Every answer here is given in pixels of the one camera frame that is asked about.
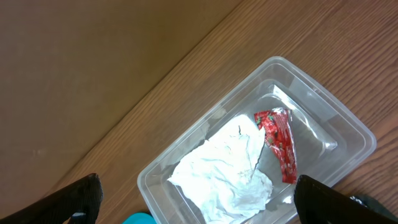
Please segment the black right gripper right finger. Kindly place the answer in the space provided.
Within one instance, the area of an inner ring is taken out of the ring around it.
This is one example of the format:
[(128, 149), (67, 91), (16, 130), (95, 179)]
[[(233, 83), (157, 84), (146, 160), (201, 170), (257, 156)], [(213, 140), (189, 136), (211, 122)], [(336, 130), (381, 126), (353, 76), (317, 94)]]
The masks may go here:
[(298, 178), (294, 204), (304, 224), (397, 224), (397, 217), (376, 199), (347, 197), (307, 175)]

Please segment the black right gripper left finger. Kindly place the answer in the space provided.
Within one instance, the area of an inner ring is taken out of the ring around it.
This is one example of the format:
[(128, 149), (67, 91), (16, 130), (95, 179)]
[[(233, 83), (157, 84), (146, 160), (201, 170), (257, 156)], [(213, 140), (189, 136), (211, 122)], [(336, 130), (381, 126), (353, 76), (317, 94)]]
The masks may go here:
[(54, 192), (28, 207), (1, 219), (1, 224), (82, 223), (94, 224), (103, 200), (98, 174)]

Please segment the white napkin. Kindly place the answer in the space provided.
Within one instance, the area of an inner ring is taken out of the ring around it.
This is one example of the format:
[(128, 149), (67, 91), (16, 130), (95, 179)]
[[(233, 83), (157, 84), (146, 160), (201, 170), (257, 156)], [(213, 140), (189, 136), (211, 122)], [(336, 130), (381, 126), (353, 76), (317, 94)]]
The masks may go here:
[(265, 133), (239, 115), (184, 156), (168, 180), (206, 223), (242, 223), (264, 210), (272, 194), (272, 181), (256, 167)]

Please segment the red snack wrapper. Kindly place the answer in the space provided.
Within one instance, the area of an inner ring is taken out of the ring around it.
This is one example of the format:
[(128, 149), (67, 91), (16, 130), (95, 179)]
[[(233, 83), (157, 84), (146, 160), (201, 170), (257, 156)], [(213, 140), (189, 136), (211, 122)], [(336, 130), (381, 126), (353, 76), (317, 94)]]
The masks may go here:
[(254, 114), (258, 129), (264, 128), (265, 144), (279, 161), (282, 181), (286, 184), (297, 183), (297, 153), (291, 122), (292, 111), (277, 107)]

